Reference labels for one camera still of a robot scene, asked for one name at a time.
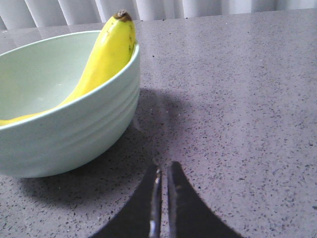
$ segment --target speckled countertop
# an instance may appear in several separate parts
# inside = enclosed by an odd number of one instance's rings
[[[0,33],[0,52],[102,24]],[[180,161],[243,236],[317,237],[317,10],[136,22],[141,94],[107,152],[48,178],[0,176],[0,237],[86,238],[150,160]],[[163,180],[162,237],[168,237]]]

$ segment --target bowl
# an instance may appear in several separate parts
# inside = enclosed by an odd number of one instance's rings
[[[0,119],[53,108],[77,84],[100,31],[41,40],[0,55]],[[140,54],[86,95],[0,126],[0,174],[35,178],[80,167],[113,145],[131,122],[140,92]]]

